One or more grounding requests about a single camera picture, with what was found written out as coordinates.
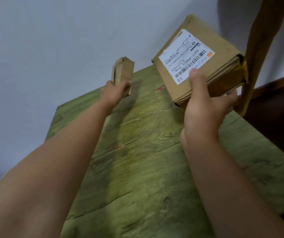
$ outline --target forearm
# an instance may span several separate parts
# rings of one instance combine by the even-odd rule
[[[57,226],[50,230],[59,231],[108,112],[101,102],[92,105],[11,169],[0,181],[0,217],[8,214],[15,220],[28,216],[30,225],[36,226],[48,219],[48,225]]]
[[[284,237],[284,221],[219,143],[192,146],[186,156],[217,237]]]

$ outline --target hand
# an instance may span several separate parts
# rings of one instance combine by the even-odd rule
[[[180,135],[185,152],[188,147],[218,142],[218,129],[238,99],[236,90],[225,96],[211,98],[206,77],[197,68],[189,72],[189,80],[192,96],[187,104],[185,126]]]
[[[105,105],[110,114],[113,108],[121,101],[125,88],[131,85],[131,81],[121,81],[118,85],[114,86],[109,80],[106,86],[101,88],[100,102]]]

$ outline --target green wooden table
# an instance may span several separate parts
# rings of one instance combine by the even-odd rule
[[[154,66],[132,81],[132,95],[105,122],[62,237],[214,237],[179,143],[184,111],[172,104]],[[97,89],[60,105],[46,138],[99,96]],[[220,141],[284,213],[284,153],[235,112]]]

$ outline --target white wall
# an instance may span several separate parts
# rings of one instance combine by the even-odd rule
[[[0,0],[0,177],[44,141],[56,107],[103,86],[120,56],[134,60],[135,71],[151,65],[189,13],[244,51],[259,4]],[[284,26],[282,30],[258,85],[284,76]]]

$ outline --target barcode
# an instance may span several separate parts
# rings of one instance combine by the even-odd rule
[[[176,52],[175,54],[173,54],[172,56],[170,56],[170,59],[168,59],[165,64],[168,64],[174,57],[177,56],[177,54],[179,54],[179,52]]]
[[[206,53],[205,50],[200,52],[198,56],[196,56],[192,61],[190,61],[189,64],[187,64],[182,70],[180,70],[175,77],[178,78],[180,75],[182,75],[187,69],[189,69],[193,64],[195,64],[204,54]]]

